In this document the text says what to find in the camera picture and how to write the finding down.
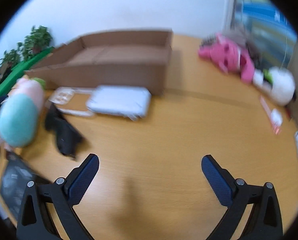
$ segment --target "green sheet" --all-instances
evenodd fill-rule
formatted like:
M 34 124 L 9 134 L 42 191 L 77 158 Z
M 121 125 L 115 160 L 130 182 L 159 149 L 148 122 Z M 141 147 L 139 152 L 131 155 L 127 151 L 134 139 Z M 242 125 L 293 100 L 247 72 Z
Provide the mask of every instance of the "green sheet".
M 8 94 L 11 88 L 16 84 L 17 79 L 24 75 L 24 71 L 30 69 L 39 60 L 52 52 L 53 49 L 53 47 L 47 48 L 32 59 L 18 63 L 8 77 L 0 84 L 0 96 Z

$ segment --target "cable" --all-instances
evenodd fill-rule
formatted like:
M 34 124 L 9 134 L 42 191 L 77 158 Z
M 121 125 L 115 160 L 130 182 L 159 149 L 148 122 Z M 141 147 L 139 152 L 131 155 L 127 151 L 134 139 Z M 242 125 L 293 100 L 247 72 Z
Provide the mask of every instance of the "cable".
M 286 26 L 286 30 L 287 30 L 287 33 L 288 33 L 288 29 L 287 29 L 287 19 L 285 19 L 285 26 Z M 284 52 L 284 59 L 282 60 L 282 64 L 281 64 L 281 67 L 280 69 L 282 69 L 283 65 L 284 65 L 284 62 L 285 62 L 285 58 L 287 56 L 287 34 L 286 34 L 286 38 L 285 38 L 285 52 Z

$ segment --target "blue gripper pad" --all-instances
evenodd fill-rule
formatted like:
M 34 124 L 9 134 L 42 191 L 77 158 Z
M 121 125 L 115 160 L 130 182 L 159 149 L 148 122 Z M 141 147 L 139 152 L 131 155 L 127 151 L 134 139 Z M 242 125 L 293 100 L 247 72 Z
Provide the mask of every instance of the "blue gripper pad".
M 68 190 L 68 203 L 71 206 L 78 205 L 80 203 L 90 183 L 98 172 L 98 169 L 99 158 L 97 155 L 93 155 L 85 167 L 80 171 Z
M 232 190 L 208 156 L 202 158 L 201 168 L 221 205 L 230 207 L 233 203 Z

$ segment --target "window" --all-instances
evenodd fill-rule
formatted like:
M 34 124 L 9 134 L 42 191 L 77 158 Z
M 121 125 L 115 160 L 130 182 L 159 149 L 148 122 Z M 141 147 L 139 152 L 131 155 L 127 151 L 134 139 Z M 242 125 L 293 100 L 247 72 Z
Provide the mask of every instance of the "window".
M 262 51 L 260 68 L 287 67 L 297 35 L 269 0 L 236 0 L 233 25 L 243 23 Z

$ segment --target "white stuffed toy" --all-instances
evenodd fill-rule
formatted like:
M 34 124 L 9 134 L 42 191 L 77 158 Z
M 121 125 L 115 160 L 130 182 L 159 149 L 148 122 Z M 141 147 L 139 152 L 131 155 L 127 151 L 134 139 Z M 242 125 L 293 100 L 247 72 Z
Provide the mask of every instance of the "white stuffed toy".
M 295 94 L 293 75 L 286 68 L 271 67 L 264 73 L 256 69 L 253 84 L 280 106 L 286 106 Z

